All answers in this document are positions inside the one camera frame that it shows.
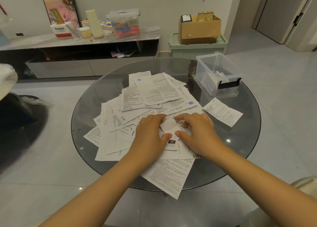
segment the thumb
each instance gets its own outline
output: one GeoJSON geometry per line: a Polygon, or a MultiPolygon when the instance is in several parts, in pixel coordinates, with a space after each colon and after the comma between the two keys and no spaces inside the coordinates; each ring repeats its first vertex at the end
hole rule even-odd
{"type": "Polygon", "coordinates": [[[165,133],[162,137],[161,137],[161,143],[162,145],[165,147],[165,145],[167,144],[167,141],[172,137],[172,133],[165,133]]]}
{"type": "Polygon", "coordinates": [[[191,146],[192,137],[189,136],[187,133],[183,131],[176,131],[175,135],[179,137],[185,144],[187,144],[188,146],[191,146]]]}

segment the coffee table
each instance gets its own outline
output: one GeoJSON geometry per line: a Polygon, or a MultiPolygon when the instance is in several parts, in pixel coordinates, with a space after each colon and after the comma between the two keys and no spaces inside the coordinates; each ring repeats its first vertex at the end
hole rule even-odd
{"type": "MultiPolygon", "coordinates": [[[[151,58],[124,65],[104,75],[94,82],[79,99],[72,117],[71,131],[74,145],[82,159],[96,172],[103,175],[117,162],[95,161],[98,147],[83,136],[96,126],[93,118],[101,111],[101,103],[111,100],[121,94],[122,88],[129,86],[129,74],[151,71],[152,75],[165,72],[177,80],[187,83],[191,94],[204,106],[209,100],[194,80],[189,79],[195,60],[176,57],[151,58]]],[[[215,131],[222,141],[242,157],[247,158],[258,140],[261,129],[261,114],[248,87],[241,82],[236,97],[221,99],[229,107],[243,113],[243,116],[233,128],[218,121],[213,116],[215,131]]],[[[196,159],[187,177],[183,189],[197,188],[214,182],[226,175],[218,166],[205,158],[196,159]]],[[[131,188],[161,191],[156,186],[139,176],[131,188]]]]}

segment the brown cardboard box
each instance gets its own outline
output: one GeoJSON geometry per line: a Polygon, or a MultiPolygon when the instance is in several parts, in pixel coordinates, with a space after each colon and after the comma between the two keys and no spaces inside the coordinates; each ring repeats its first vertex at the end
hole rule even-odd
{"type": "Polygon", "coordinates": [[[191,22],[181,23],[179,19],[178,35],[181,44],[214,43],[221,35],[221,19],[214,15],[213,21],[197,21],[197,16],[191,22]]]}

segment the baseboard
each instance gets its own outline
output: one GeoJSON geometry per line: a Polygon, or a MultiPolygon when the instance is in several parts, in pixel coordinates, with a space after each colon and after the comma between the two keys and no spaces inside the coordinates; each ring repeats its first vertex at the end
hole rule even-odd
{"type": "Polygon", "coordinates": [[[169,51],[160,51],[160,57],[171,57],[171,53],[169,51]]]}

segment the gold tin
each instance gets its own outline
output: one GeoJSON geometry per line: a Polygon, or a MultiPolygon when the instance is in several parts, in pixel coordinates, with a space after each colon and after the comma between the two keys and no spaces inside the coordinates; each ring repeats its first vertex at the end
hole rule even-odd
{"type": "Polygon", "coordinates": [[[213,11],[204,11],[199,12],[197,21],[213,21],[214,20],[214,12],[213,11]]]}

